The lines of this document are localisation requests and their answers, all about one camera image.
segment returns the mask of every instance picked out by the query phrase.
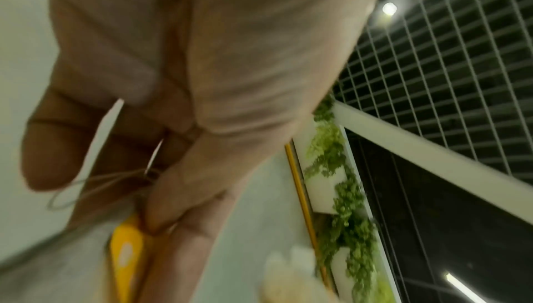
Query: white wall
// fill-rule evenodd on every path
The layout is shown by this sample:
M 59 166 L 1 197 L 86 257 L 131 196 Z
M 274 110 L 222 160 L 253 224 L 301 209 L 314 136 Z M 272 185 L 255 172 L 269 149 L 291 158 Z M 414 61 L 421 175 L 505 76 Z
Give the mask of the white wall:
M 25 122 L 57 55 L 47 1 L 0 0 L 0 260 L 59 231 L 70 214 L 48 212 L 50 195 L 31 193 L 19 172 Z M 100 127 L 82 175 L 92 165 L 116 111 Z

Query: hand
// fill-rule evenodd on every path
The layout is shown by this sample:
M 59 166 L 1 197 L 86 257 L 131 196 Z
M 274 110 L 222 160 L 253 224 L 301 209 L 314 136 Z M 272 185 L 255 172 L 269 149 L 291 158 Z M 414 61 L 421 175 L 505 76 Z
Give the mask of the hand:
M 50 0 L 60 54 L 24 136 L 29 186 L 70 182 L 122 98 L 92 174 L 142 168 L 163 140 L 148 227 L 160 230 L 190 208 L 222 222 L 201 211 L 206 201 L 290 139 L 333 83 L 373 1 Z M 140 186 L 126 180 L 81 202 L 73 220 Z M 200 254 L 195 269 L 207 258 Z

